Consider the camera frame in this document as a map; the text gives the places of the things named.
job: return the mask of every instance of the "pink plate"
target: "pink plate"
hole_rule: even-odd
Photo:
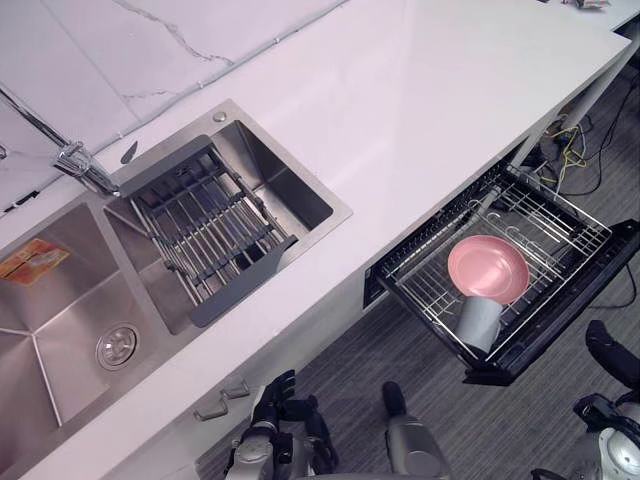
[[[486,297],[507,304],[529,284],[529,267],[511,243],[491,235],[460,241],[449,254],[449,275],[467,297]]]

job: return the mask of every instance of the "metal wire rack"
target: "metal wire rack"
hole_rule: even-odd
[[[459,350],[477,358],[453,333],[463,301],[451,282],[447,259],[465,236],[494,235],[514,244],[529,266],[529,286],[516,301],[505,305],[502,329],[490,361],[522,329],[553,294],[598,251],[611,231],[551,191],[523,181],[522,174],[504,172],[489,178],[475,194],[445,207],[416,241],[394,251],[382,265],[378,280],[412,304],[421,319]]]
[[[129,201],[194,305],[295,241],[213,146]]]

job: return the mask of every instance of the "faucet spout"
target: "faucet spout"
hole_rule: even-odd
[[[70,175],[92,192],[101,195],[119,196],[119,188],[109,175],[98,166],[93,156],[84,148],[82,142],[71,142],[45,123],[23,103],[13,98],[0,84],[0,100],[15,110],[22,118],[33,125],[40,133],[60,147],[52,167]]]

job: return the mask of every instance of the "dish drying rack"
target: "dish drying rack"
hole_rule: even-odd
[[[464,297],[447,259],[471,235],[511,242],[529,266],[529,286],[504,306],[488,354],[454,333]],[[466,364],[466,382],[508,385],[624,266],[637,243],[637,222],[608,228],[500,162],[367,272],[365,306],[389,291]],[[616,261],[605,268],[601,257]],[[595,260],[595,268],[585,269]]]
[[[211,140],[191,142],[177,167],[129,198],[167,269],[175,273],[206,326],[275,273],[297,241],[224,160]]]

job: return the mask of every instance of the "white cup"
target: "white cup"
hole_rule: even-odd
[[[466,297],[455,335],[467,345],[489,353],[500,332],[502,305],[486,297]]]

